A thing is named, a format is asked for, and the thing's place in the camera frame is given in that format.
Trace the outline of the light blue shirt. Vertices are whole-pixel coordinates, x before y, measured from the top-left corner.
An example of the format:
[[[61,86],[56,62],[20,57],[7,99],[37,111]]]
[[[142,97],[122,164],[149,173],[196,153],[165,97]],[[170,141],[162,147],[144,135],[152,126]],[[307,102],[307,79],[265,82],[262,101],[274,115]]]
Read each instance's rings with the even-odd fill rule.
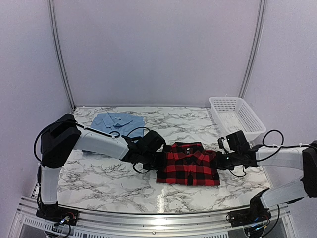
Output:
[[[117,131],[128,137],[143,137],[145,122],[143,117],[126,113],[97,114],[90,128],[111,133]]]

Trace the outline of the white plastic basket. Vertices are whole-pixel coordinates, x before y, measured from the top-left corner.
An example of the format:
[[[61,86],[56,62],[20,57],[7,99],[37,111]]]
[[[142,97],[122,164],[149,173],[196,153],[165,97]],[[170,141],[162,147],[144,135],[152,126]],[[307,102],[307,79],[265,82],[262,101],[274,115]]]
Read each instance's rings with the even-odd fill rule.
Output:
[[[223,137],[243,131],[247,141],[266,132],[257,114],[239,97],[209,97],[211,116]]]

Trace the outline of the red black plaid shirt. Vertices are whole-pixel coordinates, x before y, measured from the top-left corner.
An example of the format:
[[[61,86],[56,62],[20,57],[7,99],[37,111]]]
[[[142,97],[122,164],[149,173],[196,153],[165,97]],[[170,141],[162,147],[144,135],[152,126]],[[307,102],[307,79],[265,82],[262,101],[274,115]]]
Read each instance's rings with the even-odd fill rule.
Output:
[[[163,147],[164,166],[157,170],[157,183],[186,186],[219,186],[217,152],[202,143],[175,142]]]

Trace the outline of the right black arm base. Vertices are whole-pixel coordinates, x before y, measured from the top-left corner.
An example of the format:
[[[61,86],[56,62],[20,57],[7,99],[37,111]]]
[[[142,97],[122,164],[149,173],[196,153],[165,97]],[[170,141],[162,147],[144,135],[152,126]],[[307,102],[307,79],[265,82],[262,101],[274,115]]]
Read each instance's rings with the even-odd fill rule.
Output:
[[[271,219],[271,213],[268,208],[264,208],[261,202],[261,196],[268,189],[259,192],[250,200],[250,207],[231,211],[227,214],[226,220],[231,223],[232,227],[254,224]]]

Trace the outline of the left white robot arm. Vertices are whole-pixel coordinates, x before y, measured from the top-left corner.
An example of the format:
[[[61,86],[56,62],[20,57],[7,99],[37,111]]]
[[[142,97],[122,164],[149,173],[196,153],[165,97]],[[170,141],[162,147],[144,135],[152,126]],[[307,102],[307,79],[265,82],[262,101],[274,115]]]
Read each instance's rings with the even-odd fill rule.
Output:
[[[158,150],[165,140],[157,132],[149,130],[141,137],[130,137],[118,132],[105,133],[78,123],[72,114],[65,114],[46,126],[36,137],[41,143],[40,198],[43,212],[51,220],[59,220],[63,213],[57,206],[59,173],[73,150],[84,150],[106,155],[117,160],[150,168],[157,168]]]

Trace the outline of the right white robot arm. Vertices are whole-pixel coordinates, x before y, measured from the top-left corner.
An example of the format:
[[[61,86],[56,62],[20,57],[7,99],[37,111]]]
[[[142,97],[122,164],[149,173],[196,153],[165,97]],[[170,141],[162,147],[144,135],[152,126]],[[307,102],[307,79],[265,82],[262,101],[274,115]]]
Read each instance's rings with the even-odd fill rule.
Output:
[[[302,178],[286,185],[258,193],[250,200],[245,217],[256,222],[264,215],[265,209],[283,203],[294,203],[305,197],[317,196],[317,143],[292,146],[257,144],[249,145],[243,131],[218,139],[221,149],[216,155],[215,166],[220,170],[233,170],[236,166],[284,167],[303,172]]]

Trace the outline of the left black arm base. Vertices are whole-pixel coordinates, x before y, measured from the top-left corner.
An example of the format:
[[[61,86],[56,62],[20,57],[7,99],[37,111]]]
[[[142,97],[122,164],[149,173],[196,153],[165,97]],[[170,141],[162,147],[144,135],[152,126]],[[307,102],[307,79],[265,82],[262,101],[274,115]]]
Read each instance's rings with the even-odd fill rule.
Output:
[[[78,215],[78,210],[61,207],[58,203],[45,205],[41,201],[38,202],[38,210],[36,212],[37,217],[59,224],[63,219],[66,219],[71,226],[77,224]]]

